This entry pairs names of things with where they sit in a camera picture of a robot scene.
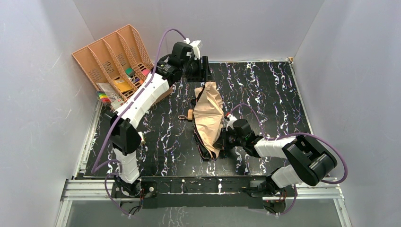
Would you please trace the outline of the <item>beige folding umbrella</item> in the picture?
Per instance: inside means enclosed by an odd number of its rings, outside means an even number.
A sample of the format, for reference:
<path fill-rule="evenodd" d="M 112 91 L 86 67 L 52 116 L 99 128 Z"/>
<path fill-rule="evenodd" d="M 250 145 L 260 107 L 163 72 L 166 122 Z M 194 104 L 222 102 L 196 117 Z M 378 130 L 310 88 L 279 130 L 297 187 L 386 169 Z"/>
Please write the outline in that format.
<path fill-rule="evenodd" d="M 191 102 L 193 108 L 178 119 L 193 122 L 194 138 L 202 159 L 216 159 L 220 148 L 214 147 L 214 143 L 220 137 L 224 118 L 223 100 L 216 82 L 206 82 L 203 87 L 196 88 Z"/>

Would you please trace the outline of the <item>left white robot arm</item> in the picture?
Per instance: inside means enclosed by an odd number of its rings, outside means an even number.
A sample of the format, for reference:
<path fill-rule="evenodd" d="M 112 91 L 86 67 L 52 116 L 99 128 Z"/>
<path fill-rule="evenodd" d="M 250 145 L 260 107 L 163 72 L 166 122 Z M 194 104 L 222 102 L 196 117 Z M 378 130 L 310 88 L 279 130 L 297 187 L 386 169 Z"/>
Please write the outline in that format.
<path fill-rule="evenodd" d="M 176 42 L 172 52 L 161 57 L 146 80 L 129 100 L 109 114 L 111 127 L 106 139 L 111 142 L 116 162 L 120 166 L 116 181 L 124 186 L 139 184 L 136 150 L 141 144 L 137 131 L 146 112 L 170 87 L 185 78 L 189 82 L 212 79 L 207 56 L 201 56 L 200 40 Z"/>

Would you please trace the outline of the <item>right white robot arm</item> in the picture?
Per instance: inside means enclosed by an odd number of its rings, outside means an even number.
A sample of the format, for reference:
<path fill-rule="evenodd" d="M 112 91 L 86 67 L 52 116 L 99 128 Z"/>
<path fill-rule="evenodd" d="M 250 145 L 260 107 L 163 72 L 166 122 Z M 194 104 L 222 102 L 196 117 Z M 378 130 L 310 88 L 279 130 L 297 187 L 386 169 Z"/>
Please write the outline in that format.
<path fill-rule="evenodd" d="M 338 164 L 333 154 L 314 135 L 294 133 L 282 138 L 267 138 L 256 135 L 245 119 L 225 121 L 227 126 L 221 130 L 214 147 L 220 150 L 242 147 L 252 157 L 278 157 L 289 162 L 260 183 L 250 183 L 248 190 L 251 192 L 275 194 L 289 185 L 301 183 L 315 186 Z"/>

